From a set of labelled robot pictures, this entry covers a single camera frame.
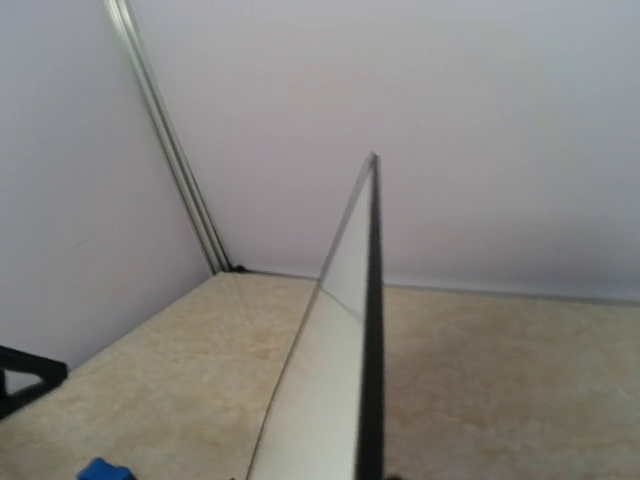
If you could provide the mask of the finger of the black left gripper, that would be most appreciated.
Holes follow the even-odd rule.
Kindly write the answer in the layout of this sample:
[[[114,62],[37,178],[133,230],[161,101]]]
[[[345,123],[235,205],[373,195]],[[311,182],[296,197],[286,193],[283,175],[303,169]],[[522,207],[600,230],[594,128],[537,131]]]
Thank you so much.
[[[1,347],[1,419],[59,388],[68,365],[13,348]]]

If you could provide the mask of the blue whiteboard eraser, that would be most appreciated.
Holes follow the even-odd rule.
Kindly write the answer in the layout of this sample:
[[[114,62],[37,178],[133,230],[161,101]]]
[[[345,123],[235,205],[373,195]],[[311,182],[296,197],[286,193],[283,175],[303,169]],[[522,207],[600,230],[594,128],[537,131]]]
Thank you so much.
[[[114,465],[101,457],[92,459],[76,474],[77,480],[135,480],[133,472],[125,466]]]

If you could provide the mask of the white whiteboard with black frame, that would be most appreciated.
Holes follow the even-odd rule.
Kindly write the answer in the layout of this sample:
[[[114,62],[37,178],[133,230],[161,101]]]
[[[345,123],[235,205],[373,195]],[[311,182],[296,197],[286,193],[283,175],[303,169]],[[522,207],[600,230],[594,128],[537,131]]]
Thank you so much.
[[[381,479],[380,158],[362,165],[268,403],[249,479]]]

